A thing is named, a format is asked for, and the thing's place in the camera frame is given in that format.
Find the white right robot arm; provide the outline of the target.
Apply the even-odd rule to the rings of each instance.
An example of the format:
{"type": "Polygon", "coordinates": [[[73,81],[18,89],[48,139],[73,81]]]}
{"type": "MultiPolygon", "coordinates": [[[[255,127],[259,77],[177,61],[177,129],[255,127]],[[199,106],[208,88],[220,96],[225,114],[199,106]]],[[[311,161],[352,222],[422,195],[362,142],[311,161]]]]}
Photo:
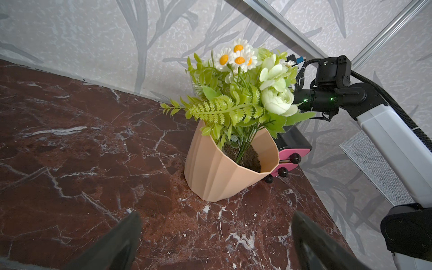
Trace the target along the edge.
{"type": "Polygon", "coordinates": [[[317,73],[304,87],[309,61],[300,62],[294,101],[302,112],[331,120],[340,109],[355,120],[412,198],[391,208],[380,224],[399,270],[432,267],[432,141],[391,95],[354,72],[346,56],[314,59],[317,73]]]}

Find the black mini drawer cabinet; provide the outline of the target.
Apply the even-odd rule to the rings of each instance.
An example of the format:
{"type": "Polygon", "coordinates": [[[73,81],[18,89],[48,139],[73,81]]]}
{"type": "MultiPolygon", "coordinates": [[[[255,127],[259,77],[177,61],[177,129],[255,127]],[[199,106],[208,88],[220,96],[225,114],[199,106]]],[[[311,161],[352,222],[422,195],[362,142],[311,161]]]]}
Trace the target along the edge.
{"type": "Polygon", "coordinates": [[[277,138],[274,139],[279,152],[283,149],[298,149],[309,148],[312,150],[312,145],[307,141],[303,134],[296,126],[284,127],[284,133],[279,133],[277,138]]]}

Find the aluminium cage frame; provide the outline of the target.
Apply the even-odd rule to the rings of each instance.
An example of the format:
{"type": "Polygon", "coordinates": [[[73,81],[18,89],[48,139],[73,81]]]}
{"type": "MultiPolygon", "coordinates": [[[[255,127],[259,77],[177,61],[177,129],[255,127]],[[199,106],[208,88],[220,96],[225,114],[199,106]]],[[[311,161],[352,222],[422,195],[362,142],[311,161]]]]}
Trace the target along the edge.
{"type": "Polygon", "coordinates": [[[359,69],[431,1],[244,1],[268,33],[309,57],[346,55],[359,69]]]}

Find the pink bottom drawer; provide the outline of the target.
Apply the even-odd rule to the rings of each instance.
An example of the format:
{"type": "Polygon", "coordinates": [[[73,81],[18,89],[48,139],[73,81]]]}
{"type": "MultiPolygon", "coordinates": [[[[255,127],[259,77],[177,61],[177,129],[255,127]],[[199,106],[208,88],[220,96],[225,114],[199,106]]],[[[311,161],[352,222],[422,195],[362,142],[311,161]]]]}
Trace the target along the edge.
{"type": "Polygon", "coordinates": [[[271,174],[267,175],[266,177],[264,177],[264,181],[266,183],[273,183],[273,181],[274,181],[273,175],[271,175],[271,174]]]}

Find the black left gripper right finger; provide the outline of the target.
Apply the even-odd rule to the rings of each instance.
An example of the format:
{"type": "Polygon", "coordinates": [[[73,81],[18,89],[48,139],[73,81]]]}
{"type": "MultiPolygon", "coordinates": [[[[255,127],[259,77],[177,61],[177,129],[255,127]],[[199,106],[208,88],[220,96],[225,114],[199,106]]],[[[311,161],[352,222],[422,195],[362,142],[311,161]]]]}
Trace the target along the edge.
{"type": "Polygon", "coordinates": [[[369,269],[301,211],[294,213],[291,228],[302,270],[369,269]]]}

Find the pink drawer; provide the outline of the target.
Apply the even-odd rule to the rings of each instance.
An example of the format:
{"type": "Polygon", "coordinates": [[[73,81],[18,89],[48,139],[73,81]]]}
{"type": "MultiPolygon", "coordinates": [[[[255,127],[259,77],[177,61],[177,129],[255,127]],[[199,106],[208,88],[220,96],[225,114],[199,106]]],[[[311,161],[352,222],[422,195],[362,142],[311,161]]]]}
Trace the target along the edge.
{"type": "Polygon", "coordinates": [[[279,163],[280,164],[295,164],[298,165],[302,158],[310,153],[310,149],[307,148],[286,148],[279,152],[279,163]]]}
{"type": "Polygon", "coordinates": [[[286,177],[288,172],[292,171],[298,166],[298,164],[293,163],[280,163],[271,173],[273,177],[286,177]]]}
{"type": "Polygon", "coordinates": [[[264,177],[264,181],[266,183],[273,183],[273,181],[274,181],[273,175],[271,175],[271,174],[267,175],[266,177],[264,177]]]}

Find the pink top drawer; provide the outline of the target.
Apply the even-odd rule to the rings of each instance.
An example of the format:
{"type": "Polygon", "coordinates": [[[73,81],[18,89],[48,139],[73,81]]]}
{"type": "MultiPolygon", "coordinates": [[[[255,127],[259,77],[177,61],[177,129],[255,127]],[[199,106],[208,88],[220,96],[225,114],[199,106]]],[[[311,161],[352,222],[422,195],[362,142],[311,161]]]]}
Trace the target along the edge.
{"type": "Polygon", "coordinates": [[[279,152],[279,163],[280,164],[295,164],[298,165],[302,158],[310,153],[310,149],[307,148],[286,148],[279,152]]]}

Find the beige ribbed flower pot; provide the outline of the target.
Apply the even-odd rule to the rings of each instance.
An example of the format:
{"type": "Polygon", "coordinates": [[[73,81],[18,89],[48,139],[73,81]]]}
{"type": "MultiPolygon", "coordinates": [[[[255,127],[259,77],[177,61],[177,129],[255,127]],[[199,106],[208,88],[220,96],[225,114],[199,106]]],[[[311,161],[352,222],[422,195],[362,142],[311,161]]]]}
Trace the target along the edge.
{"type": "Polygon", "coordinates": [[[201,199],[217,202],[232,197],[262,180],[279,165],[279,150],[267,130],[260,130],[252,140],[252,147],[261,164],[261,172],[258,173],[236,164],[210,136],[202,136],[203,127],[201,120],[184,165],[187,184],[201,199]]]}

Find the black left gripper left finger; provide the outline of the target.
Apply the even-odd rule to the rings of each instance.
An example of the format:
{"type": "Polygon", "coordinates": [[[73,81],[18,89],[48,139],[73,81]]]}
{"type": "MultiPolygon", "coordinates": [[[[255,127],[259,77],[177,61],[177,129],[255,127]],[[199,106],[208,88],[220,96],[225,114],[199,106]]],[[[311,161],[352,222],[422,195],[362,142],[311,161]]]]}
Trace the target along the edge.
{"type": "Polygon", "coordinates": [[[133,211],[65,270],[130,270],[140,243],[142,220],[133,211]]]}

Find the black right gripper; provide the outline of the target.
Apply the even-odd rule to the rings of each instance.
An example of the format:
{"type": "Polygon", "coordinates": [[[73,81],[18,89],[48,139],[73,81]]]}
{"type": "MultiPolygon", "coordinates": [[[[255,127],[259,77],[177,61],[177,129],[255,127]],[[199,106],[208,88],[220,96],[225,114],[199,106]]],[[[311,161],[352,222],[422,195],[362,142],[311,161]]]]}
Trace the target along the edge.
{"type": "Polygon", "coordinates": [[[366,90],[351,87],[351,67],[351,61],[344,55],[304,61],[294,86],[294,102],[299,110],[318,112],[322,114],[322,119],[331,119],[340,108],[364,102],[366,90]],[[311,64],[318,65],[316,77],[310,88],[305,89],[305,72],[311,64]]]}

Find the pink middle drawer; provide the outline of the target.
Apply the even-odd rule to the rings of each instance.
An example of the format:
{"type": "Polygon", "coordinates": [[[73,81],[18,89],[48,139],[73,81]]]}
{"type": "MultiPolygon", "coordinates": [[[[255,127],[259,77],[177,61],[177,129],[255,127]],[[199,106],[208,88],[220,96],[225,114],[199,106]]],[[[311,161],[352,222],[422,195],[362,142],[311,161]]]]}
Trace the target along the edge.
{"type": "Polygon", "coordinates": [[[271,173],[273,177],[286,177],[288,172],[292,171],[298,166],[298,164],[293,163],[280,163],[271,173]]]}

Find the artificial green flower plant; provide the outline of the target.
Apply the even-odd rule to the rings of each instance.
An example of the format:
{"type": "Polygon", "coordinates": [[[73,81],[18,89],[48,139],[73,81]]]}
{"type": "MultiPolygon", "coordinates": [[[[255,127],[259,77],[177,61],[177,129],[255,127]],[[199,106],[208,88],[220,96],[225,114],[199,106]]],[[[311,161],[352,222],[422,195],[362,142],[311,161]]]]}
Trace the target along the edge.
{"type": "Polygon", "coordinates": [[[234,161],[240,163],[259,131],[277,137],[284,127],[314,117],[301,112],[295,100],[298,67],[287,56],[255,48],[246,39],[235,40],[208,60],[194,55],[186,70],[194,95],[162,103],[163,112],[184,111],[187,119],[202,121],[201,134],[219,149],[234,148],[234,161]]]}

